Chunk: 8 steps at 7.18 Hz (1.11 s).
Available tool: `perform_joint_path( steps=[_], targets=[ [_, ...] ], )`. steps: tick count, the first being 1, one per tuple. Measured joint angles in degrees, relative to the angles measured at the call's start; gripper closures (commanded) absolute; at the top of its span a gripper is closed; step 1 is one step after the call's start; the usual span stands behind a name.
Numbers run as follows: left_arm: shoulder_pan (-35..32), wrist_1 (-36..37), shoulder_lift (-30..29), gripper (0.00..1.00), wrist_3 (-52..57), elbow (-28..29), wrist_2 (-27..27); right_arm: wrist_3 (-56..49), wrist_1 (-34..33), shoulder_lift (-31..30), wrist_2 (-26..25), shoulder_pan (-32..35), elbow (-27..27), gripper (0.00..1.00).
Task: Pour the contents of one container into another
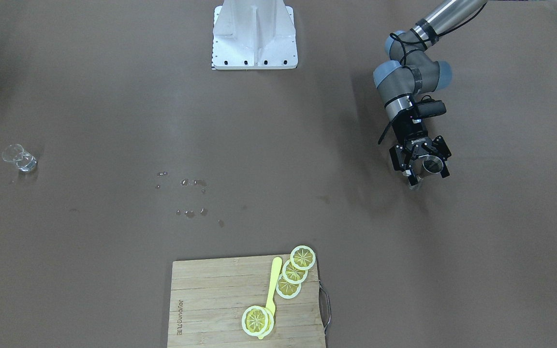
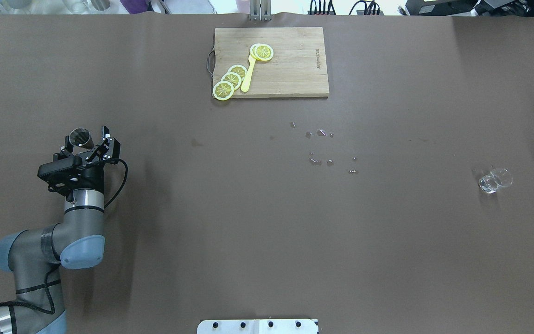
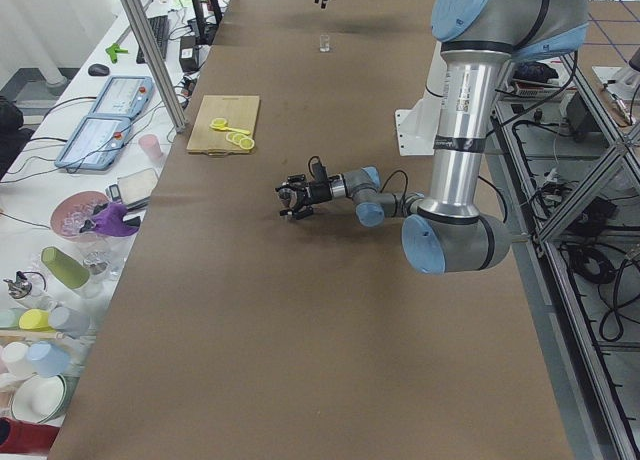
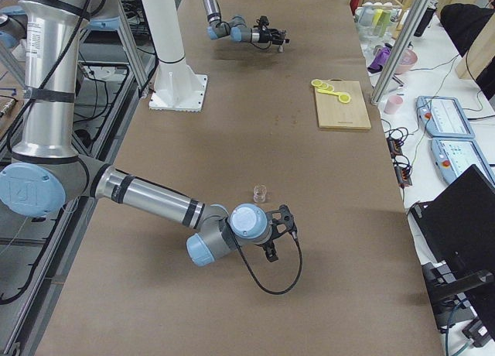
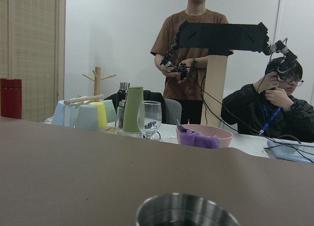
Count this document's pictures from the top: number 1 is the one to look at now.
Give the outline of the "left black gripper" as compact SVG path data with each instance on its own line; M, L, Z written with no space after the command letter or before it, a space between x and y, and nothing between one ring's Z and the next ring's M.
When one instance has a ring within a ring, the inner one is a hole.
M442 178L450 176L447 160L452 155L444 137L437 136L431 143L425 122L414 123L412 116L415 115L415 109L406 109L394 117L391 127L398 145L389 148L393 169L401 172L407 178L409 187L416 187L419 183L414 168L416 160L419 158L418 155L441 158L445 165L440 174Z

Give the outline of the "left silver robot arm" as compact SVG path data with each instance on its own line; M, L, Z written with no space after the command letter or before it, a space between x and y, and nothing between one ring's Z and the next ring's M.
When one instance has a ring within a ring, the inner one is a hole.
M445 0L408 31L394 31L385 40L388 61L373 72L374 86L389 119L379 141L393 131L389 149L393 169L411 189L425 177L449 176L451 151L442 136L431 137L425 120L446 113L446 105L431 93L447 88L453 73L446 61L434 61L426 51L441 37L459 29L484 9L484 0Z

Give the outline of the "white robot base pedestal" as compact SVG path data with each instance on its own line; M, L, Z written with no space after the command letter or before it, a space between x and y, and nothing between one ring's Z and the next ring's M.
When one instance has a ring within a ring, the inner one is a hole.
M295 69L294 10L282 0L225 0L214 9L211 68Z

